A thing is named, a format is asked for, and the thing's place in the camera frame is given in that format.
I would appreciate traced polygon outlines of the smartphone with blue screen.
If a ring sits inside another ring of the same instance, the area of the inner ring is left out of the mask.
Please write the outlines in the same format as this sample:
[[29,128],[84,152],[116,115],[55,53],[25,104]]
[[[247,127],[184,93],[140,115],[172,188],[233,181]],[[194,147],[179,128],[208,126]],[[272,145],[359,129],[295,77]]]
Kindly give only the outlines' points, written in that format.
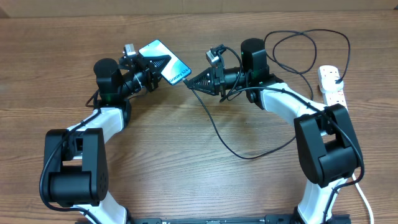
[[153,64],[155,70],[158,70],[170,85],[176,85],[192,72],[192,70],[159,39],[145,45],[139,50],[139,53],[144,59],[148,59],[149,62]]

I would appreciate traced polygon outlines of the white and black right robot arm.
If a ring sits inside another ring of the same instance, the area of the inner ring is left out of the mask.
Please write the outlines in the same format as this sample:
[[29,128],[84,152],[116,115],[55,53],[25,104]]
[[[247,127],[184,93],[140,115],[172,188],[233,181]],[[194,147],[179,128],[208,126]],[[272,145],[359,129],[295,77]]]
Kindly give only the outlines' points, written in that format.
[[300,203],[291,214],[268,214],[266,223],[351,223],[349,215],[334,215],[340,189],[356,169],[364,169],[363,156],[347,109],[327,106],[294,92],[269,71],[265,43],[258,38],[241,43],[239,66],[226,69],[224,45],[210,49],[211,65],[186,86],[193,92],[227,98],[245,91],[251,103],[283,118],[295,129],[298,158],[307,178]]

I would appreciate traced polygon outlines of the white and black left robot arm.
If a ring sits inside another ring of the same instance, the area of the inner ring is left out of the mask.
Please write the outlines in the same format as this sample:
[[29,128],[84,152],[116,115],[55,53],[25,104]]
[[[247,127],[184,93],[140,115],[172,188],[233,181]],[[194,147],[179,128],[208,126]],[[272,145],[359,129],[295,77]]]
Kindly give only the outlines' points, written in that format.
[[104,58],[93,67],[98,89],[88,100],[92,114],[66,129],[45,135],[39,194],[58,212],[80,212],[91,223],[132,223],[126,207],[110,194],[105,144],[130,121],[129,97],[153,91],[171,56],[125,55]]

